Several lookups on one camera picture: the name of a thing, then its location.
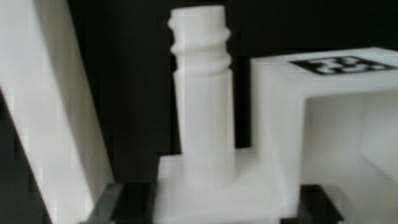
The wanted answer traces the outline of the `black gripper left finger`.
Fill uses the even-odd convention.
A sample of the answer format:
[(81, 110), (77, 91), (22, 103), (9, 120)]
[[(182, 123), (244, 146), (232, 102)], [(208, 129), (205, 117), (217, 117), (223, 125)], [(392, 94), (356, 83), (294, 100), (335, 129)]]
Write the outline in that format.
[(155, 197), (152, 182), (109, 184), (82, 224), (153, 224)]

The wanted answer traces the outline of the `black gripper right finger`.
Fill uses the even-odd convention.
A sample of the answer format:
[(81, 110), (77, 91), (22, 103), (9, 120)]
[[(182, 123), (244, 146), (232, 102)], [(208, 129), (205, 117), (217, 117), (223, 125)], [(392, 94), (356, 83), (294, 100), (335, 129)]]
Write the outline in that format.
[(320, 185), (301, 186), (297, 224), (342, 224), (345, 217)]

